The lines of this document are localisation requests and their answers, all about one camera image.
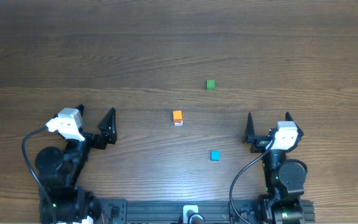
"blue cube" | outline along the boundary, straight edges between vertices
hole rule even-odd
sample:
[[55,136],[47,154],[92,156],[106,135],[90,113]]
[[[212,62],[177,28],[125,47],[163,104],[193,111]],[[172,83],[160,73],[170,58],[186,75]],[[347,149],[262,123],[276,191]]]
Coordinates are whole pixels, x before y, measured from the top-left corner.
[[219,160],[221,160],[221,152],[211,151],[211,161],[219,161]]

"wooden tabletop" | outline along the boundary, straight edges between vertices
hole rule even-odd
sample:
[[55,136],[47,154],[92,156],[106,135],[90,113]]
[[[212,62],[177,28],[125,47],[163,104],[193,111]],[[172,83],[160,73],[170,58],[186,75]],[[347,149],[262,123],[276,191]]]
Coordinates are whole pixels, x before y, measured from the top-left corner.
[[[289,111],[302,198],[319,222],[358,222],[358,0],[0,0],[0,222],[39,220],[22,138],[80,103],[87,132],[117,110],[116,145],[91,151],[79,181],[98,197],[228,200],[257,156],[247,113],[267,134]],[[40,134],[29,157],[64,144]],[[264,190],[258,163],[234,196]]]

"black mounting base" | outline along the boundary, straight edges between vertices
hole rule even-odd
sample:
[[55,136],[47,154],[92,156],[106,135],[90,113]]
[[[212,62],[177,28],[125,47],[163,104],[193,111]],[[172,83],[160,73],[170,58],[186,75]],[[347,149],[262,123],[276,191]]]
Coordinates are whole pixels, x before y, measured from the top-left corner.
[[[184,202],[184,201],[161,201],[161,202],[127,202],[123,199],[100,199],[102,213],[108,216],[111,224],[125,223],[179,223],[183,206],[197,205],[207,223],[239,223],[244,222],[234,215],[229,202],[226,201],[204,201],[204,202]],[[305,222],[314,223],[314,207],[309,201],[302,201],[305,213]],[[252,224],[260,223],[257,221],[255,211],[257,202],[253,200],[235,200],[234,206],[241,215]]]

